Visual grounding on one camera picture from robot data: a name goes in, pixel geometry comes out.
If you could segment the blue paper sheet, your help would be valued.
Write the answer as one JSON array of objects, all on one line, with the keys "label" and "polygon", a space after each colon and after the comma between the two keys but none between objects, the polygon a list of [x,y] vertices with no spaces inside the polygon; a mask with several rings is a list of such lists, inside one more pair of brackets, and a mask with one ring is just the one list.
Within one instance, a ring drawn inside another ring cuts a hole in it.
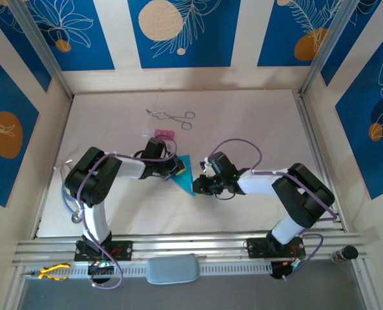
[{"label": "blue paper sheet", "polygon": [[192,189],[193,175],[191,158],[189,155],[178,156],[178,158],[184,163],[185,171],[179,174],[178,176],[173,176],[171,179],[185,192],[187,192],[191,196],[195,196],[196,193]]}]

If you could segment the white table cover sheet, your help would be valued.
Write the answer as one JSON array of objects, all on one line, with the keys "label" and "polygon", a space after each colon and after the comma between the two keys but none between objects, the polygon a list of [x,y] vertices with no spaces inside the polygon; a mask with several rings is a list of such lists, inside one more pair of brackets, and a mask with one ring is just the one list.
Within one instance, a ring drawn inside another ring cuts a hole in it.
[{"label": "white table cover sheet", "polygon": [[[174,116],[195,113],[191,130],[145,111]],[[77,162],[90,147],[131,155],[147,138],[143,129],[173,130],[178,154],[189,155],[192,172],[214,149],[239,169],[284,169],[302,163],[317,172],[313,154],[290,90],[219,90],[79,94],[74,98],[58,162]],[[105,199],[113,234],[175,234],[259,231],[273,228],[286,214],[267,194],[219,198],[191,196],[173,181],[116,178]]]}]

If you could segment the grey zip pouch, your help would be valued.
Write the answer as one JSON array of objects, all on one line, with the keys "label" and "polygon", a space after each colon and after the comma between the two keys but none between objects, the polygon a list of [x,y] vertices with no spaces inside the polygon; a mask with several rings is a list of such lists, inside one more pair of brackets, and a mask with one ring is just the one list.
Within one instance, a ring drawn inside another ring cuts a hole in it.
[{"label": "grey zip pouch", "polygon": [[154,257],[146,264],[146,279],[154,285],[185,284],[199,276],[199,261],[191,254]]}]

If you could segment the blue stethoscope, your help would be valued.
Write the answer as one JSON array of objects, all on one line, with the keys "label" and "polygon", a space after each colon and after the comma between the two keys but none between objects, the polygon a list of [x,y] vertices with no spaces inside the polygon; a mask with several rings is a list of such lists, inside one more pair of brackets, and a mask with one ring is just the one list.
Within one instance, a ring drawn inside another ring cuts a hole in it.
[{"label": "blue stethoscope", "polygon": [[61,165],[55,166],[54,170],[59,171],[59,175],[61,177],[61,197],[65,207],[71,213],[71,221],[74,224],[80,223],[82,221],[81,211],[79,204],[76,202],[76,199],[71,196],[65,187],[65,179],[67,177],[67,173],[73,169],[73,162],[71,159],[64,161]]}]

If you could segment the dark capped labelled bottle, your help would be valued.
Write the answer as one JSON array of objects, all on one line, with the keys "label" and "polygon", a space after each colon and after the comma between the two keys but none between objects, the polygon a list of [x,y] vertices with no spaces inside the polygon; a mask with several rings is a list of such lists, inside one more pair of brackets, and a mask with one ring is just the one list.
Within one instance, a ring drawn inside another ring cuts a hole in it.
[{"label": "dark capped labelled bottle", "polygon": [[330,254],[329,258],[334,264],[341,264],[343,262],[354,260],[358,258],[359,253],[356,247],[347,245]]}]

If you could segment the aluminium mounting rail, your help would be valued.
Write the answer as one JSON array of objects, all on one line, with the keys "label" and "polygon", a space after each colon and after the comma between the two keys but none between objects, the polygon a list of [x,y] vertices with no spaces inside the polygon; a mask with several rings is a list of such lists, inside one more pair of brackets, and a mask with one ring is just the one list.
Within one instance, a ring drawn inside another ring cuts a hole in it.
[{"label": "aluminium mounting rail", "polygon": [[[247,250],[243,244],[248,238],[262,238],[266,231],[245,232],[206,232],[199,234],[161,235],[116,235],[115,241],[132,241],[132,261],[140,262],[155,256],[173,254],[195,254],[208,261],[247,260]],[[306,253],[311,253],[318,245],[321,234],[324,242],[314,258],[323,260],[346,245],[358,250],[359,258],[368,254],[362,237],[357,232],[341,230],[313,229],[303,237]],[[49,265],[71,262],[74,259],[76,242],[79,237],[36,238],[19,241],[12,259],[13,266]]]}]

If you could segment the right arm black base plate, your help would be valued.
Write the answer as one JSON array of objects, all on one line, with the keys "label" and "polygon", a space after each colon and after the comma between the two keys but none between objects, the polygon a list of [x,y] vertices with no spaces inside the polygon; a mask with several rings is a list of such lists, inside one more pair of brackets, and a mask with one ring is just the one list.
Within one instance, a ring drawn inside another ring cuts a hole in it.
[{"label": "right arm black base plate", "polygon": [[294,237],[283,245],[272,238],[248,238],[245,241],[249,258],[304,258],[305,247],[303,239]]}]

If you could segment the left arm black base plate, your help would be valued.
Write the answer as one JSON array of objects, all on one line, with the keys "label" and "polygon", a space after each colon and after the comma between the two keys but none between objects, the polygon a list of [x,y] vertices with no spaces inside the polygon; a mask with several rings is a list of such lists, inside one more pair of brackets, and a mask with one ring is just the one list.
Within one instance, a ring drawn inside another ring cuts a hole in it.
[{"label": "left arm black base plate", "polygon": [[[132,241],[107,241],[102,246],[116,261],[131,261]],[[98,260],[110,261],[110,258],[90,241],[84,242],[79,240],[76,242],[75,262],[93,262]]]}]

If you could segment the aluminium side rail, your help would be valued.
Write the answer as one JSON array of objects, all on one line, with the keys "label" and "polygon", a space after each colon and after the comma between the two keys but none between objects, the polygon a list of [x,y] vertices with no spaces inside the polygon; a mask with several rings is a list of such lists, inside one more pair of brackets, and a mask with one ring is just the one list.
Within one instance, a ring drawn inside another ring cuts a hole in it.
[{"label": "aluminium side rail", "polygon": [[318,139],[317,126],[315,125],[315,121],[313,120],[313,115],[309,111],[307,104],[301,98],[300,94],[297,91],[293,92],[293,96],[295,98],[296,107],[298,109],[298,113],[307,136],[309,147],[313,154],[313,160],[316,165],[317,173],[322,182],[326,185],[326,187],[329,190],[331,190],[335,197],[335,202],[334,204],[332,204],[331,209],[337,214],[337,219],[333,220],[333,222],[340,223],[342,225],[342,230],[345,233],[347,233],[348,228],[344,221],[342,209],[339,206],[339,200],[338,195],[336,193],[336,189],[329,175],[322,144]]}]

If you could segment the aluminium frame post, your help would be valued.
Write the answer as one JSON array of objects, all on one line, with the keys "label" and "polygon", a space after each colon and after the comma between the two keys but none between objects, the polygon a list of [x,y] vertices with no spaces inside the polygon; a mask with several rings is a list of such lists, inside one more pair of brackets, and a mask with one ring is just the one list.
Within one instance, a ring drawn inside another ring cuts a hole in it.
[{"label": "aluminium frame post", "polygon": [[21,27],[28,41],[32,45],[42,64],[57,83],[64,95],[73,100],[73,93],[62,73],[59,63],[56,61],[49,45],[44,39],[36,22],[32,18],[26,5],[22,0],[6,0],[10,11],[13,13],[17,23]]},{"label": "aluminium frame post", "polygon": [[337,44],[342,32],[344,31],[350,17],[352,16],[359,0],[342,0],[339,11],[333,18],[331,25],[328,28],[327,34],[318,49],[315,58],[311,62],[309,71],[298,90],[300,98],[304,99],[307,91],[311,88],[313,81],[321,72],[328,57],[331,55],[335,45]]}]

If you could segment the yellow-handled pliers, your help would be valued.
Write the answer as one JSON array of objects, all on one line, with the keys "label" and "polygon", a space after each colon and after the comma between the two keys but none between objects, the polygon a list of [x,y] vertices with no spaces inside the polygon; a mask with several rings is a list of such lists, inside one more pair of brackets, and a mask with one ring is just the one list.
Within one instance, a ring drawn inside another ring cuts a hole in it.
[{"label": "yellow-handled pliers", "polygon": [[40,280],[46,278],[49,280],[62,281],[67,280],[68,276],[54,276],[51,272],[59,270],[59,269],[70,269],[70,264],[68,263],[59,263],[56,265],[52,265],[50,267],[42,267],[37,271],[28,271],[26,273],[21,274],[21,277],[25,278],[38,278]]}]

